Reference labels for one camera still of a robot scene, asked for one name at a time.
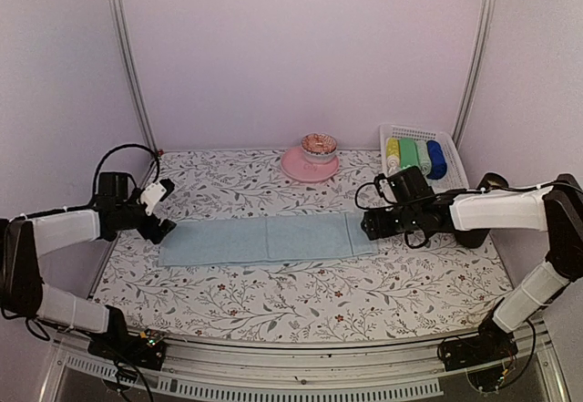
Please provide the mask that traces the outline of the light blue towel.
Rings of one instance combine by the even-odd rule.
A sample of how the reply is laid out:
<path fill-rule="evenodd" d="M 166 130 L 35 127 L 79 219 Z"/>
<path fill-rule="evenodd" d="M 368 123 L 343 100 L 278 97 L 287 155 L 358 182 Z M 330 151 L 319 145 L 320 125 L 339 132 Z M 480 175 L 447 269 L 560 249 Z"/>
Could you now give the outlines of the light blue towel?
<path fill-rule="evenodd" d="M 164 267 L 314 262 L 378 252 L 355 213 L 182 221 L 160 245 Z"/>

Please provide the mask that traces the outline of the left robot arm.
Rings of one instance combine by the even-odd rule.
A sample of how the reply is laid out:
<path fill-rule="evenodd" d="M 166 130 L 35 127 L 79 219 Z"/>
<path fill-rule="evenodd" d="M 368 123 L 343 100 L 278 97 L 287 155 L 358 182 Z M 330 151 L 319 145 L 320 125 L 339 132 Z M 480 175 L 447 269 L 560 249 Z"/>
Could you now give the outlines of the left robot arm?
<path fill-rule="evenodd" d="M 159 244 L 176 224 L 161 220 L 156 206 L 175 190 L 170 179 L 157 179 L 145 188 L 130 187 L 126 172 L 98 175 L 86 207 L 21 215 L 1 221 L 1 312 L 8 319 L 41 321 L 99 337 L 117 360 L 135 353 L 123 313 L 47 284 L 39 259 L 84 242 L 113 242 L 120 232 L 136 231 Z"/>

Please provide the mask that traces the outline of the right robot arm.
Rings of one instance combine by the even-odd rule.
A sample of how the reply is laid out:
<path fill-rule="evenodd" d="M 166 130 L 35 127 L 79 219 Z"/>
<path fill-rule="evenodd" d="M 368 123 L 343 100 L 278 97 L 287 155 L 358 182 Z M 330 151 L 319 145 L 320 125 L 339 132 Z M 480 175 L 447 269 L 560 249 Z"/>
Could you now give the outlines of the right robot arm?
<path fill-rule="evenodd" d="M 379 194 L 389 188 L 393 199 L 385 207 L 367 208 L 361 227 L 376 241 L 395 235 L 408 238 L 422 232 L 429 240 L 451 233 L 469 249 L 479 247 L 493 229 L 547 233 L 548 251 L 511 293 L 501 299 L 480 324 L 471 354 L 489 362 L 506 347 L 506 334 L 558 297 L 582 276 L 582 189 L 570 174 L 535 186 L 511 188 L 495 173 L 487 173 L 475 190 L 436 193 L 417 167 L 372 185 Z"/>

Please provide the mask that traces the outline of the white plastic basket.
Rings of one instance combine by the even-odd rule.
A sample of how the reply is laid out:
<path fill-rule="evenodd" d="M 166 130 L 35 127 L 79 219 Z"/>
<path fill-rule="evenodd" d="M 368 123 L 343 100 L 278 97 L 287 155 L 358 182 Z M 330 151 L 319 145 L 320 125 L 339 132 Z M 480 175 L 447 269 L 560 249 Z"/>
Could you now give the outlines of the white plastic basket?
<path fill-rule="evenodd" d="M 450 135 L 443 131 L 410 128 L 394 124 L 381 124 L 379 126 L 379 139 L 382 153 L 382 170 L 387 174 L 389 167 L 386 159 L 386 141 L 389 138 L 421 139 L 424 141 L 435 140 L 440 144 L 447 164 L 447 173 L 440 180 L 429 180 L 428 184 L 435 190 L 446 191 L 456 188 L 469 188 L 463 163 Z"/>

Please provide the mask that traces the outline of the blue rolled towel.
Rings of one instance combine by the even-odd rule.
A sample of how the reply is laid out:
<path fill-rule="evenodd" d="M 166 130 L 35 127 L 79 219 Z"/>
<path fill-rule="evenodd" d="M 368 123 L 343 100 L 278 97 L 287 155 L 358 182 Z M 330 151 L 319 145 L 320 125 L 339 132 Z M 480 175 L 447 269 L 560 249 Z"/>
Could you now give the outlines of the blue rolled towel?
<path fill-rule="evenodd" d="M 428 178 L 431 180 L 441 180 L 448 170 L 442 147 L 435 140 L 428 140 L 426 146 L 431 162 L 431 170 L 428 174 Z"/>

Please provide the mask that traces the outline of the pale green rolled towel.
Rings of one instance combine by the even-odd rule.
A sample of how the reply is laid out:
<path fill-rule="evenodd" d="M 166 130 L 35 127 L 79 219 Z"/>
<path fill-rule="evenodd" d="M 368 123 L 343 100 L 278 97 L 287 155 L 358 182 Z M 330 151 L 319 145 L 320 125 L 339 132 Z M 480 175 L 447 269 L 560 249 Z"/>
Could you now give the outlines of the pale green rolled towel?
<path fill-rule="evenodd" d="M 417 139 L 415 141 L 415 146 L 419 168 L 425 176 L 428 176 L 432 171 L 432 161 L 429 156 L 427 143 L 422 139 Z"/>

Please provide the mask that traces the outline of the dark brown cup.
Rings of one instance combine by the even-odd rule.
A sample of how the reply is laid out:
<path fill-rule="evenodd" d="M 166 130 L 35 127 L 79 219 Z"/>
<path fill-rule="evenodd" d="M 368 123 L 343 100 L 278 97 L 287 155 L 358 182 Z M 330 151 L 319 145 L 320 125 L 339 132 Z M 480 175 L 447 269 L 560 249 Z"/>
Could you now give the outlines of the dark brown cup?
<path fill-rule="evenodd" d="M 494 172 L 488 172 L 479 181 L 476 188 L 478 190 L 489 190 L 494 187 L 506 187 L 507 185 L 508 182 L 503 176 Z M 476 249 L 484 243 L 489 232 L 489 229 L 473 229 L 465 232 L 456 231 L 454 232 L 454 236 L 458 244 L 468 249 Z"/>

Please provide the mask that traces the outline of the floral tablecloth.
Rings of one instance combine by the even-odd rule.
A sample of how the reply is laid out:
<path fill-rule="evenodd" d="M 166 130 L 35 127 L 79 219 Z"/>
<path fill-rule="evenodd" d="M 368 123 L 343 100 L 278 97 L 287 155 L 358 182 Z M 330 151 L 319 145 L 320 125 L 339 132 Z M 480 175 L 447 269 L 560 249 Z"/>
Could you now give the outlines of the floral tablecloth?
<path fill-rule="evenodd" d="M 278 150 L 163 155 L 176 183 L 159 206 L 174 221 L 350 211 L 381 169 L 376 151 L 345 150 L 338 173 L 303 184 L 281 171 Z M 121 234 L 94 294 L 130 326 L 169 334 L 268 343 L 389 341 L 479 325 L 512 284 L 493 243 L 460 247 L 437 235 L 411 250 L 401 238 L 361 258 L 269 266 L 161 267 L 159 248 Z"/>

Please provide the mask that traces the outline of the patterned bowl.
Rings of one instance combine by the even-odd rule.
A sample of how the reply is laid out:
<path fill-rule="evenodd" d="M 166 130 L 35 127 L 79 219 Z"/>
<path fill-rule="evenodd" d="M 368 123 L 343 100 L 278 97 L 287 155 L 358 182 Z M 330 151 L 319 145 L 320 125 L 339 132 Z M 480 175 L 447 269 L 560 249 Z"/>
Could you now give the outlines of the patterned bowl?
<path fill-rule="evenodd" d="M 328 163 L 336 156 L 337 140 L 325 133 L 311 133 L 302 138 L 301 148 L 310 163 Z"/>

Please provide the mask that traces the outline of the pink plate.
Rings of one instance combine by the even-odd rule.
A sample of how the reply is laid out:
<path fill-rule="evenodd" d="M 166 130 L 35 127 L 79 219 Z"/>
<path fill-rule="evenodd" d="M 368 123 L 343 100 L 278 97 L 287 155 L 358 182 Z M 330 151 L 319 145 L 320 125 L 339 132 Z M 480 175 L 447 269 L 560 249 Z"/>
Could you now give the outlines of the pink plate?
<path fill-rule="evenodd" d="M 303 183 L 323 182 L 333 177 L 340 168 L 340 161 L 334 157 L 327 163 L 312 163 L 305 159 L 300 147 L 288 149 L 281 156 L 282 172 L 293 180 Z"/>

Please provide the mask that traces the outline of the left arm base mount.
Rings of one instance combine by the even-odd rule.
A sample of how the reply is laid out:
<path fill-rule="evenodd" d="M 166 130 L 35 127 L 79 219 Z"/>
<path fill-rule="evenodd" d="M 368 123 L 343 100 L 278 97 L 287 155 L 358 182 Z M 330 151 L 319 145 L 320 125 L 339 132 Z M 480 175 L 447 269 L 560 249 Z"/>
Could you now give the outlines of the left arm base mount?
<path fill-rule="evenodd" d="M 90 333 L 87 351 L 110 361 L 119 361 L 129 366 L 160 371 L 167 345 L 148 335 L 132 335 L 126 329 L 108 329 L 103 334 Z"/>

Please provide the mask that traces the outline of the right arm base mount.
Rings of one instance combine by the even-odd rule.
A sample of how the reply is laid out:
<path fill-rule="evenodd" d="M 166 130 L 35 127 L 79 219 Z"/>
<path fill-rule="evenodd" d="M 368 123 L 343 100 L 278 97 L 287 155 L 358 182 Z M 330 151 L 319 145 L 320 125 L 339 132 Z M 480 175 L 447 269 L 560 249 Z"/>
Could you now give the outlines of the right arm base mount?
<path fill-rule="evenodd" d="M 481 366 L 510 358 L 518 352 L 512 334 L 486 330 L 467 337 L 452 337 L 437 347 L 437 357 L 446 371 Z"/>

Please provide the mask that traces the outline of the aluminium front rail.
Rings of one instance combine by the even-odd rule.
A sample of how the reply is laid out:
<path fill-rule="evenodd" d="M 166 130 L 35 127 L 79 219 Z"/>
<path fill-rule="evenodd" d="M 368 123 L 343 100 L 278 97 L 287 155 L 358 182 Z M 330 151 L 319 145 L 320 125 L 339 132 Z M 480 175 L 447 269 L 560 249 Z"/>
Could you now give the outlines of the aluminium front rail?
<path fill-rule="evenodd" d="M 167 339 L 160 370 L 92 356 L 80 335 L 51 346 L 43 401 L 571 401 L 550 334 L 533 318 L 517 353 L 449 369 L 446 345 L 470 334 L 347 344 Z"/>

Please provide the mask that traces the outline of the left aluminium post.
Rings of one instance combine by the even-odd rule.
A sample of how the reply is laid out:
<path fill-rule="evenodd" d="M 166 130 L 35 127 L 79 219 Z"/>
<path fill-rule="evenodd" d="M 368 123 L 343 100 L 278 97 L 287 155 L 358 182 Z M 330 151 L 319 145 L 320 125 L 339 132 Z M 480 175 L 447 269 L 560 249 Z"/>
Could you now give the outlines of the left aluminium post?
<path fill-rule="evenodd" d="M 132 53 L 123 0 L 108 0 L 108 3 L 112 15 L 114 31 L 118 40 L 122 66 L 128 82 L 128 90 L 136 113 L 140 132 L 146 145 L 153 150 L 157 150 L 157 143 L 148 117 L 145 99 L 138 79 L 136 63 Z"/>

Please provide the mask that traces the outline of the aluminium post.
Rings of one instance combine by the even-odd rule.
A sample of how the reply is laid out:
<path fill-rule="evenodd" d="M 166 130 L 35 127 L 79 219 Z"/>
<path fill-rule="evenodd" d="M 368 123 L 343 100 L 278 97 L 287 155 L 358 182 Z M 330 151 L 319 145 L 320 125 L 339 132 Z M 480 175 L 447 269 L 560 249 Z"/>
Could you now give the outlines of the aluminium post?
<path fill-rule="evenodd" d="M 122 66 L 128 82 L 128 90 L 136 113 L 140 132 L 146 145 L 153 150 L 157 150 L 157 143 L 148 117 L 145 99 L 138 79 L 136 63 L 132 53 L 123 0 L 108 0 L 108 3 L 112 15 L 114 31 L 118 40 Z"/>
<path fill-rule="evenodd" d="M 474 49 L 452 135 L 454 144 L 457 147 L 461 146 L 465 129 L 470 119 L 482 65 L 486 56 L 488 36 L 495 9 L 496 0 L 482 0 L 478 16 Z"/>

